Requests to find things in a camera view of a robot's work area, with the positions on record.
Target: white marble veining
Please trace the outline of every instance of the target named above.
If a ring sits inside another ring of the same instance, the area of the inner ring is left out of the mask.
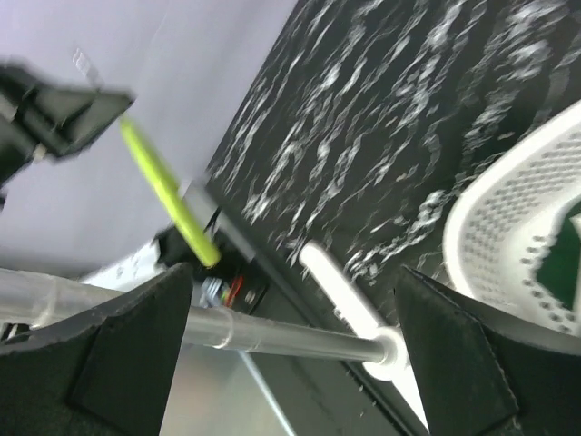
[[[392,286],[398,256],[446,280],[434,232],[474,178],[563,105],[581,55],[575,9],[301,2],[214,158],[212,183],[290,265],[317,238],[368,285]],[[565,21],[574,30],[560,42]],[[546,89],[526,105],[540,76]],[[532,122],[507,130],[518,110]]]

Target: metal pipe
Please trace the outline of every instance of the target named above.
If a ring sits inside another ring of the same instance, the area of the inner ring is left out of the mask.
[[[0,322],[39,328],[120,294],[60,277],[0,269]],[[191,307],[182,341],[226,350],[359,362],[383,362],[389,353],[380,341],[255,318],[224,307]]]

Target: black marble countertop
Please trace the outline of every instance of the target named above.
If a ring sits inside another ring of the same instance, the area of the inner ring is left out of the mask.
[[[573,0],[300,0],[209,188],[298,273],[322,243],[395,323],[399,265],[446,280],[451,205],[581,97],[580,55]]]

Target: white basket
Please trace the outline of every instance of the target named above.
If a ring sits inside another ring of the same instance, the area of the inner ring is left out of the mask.
[[[443,244],[456,290],[552,330],[577,334],[576,314],[553,298],[533,271],[554,241],[559,215],[580,197],[578,102],[498,159],[458,198]]]

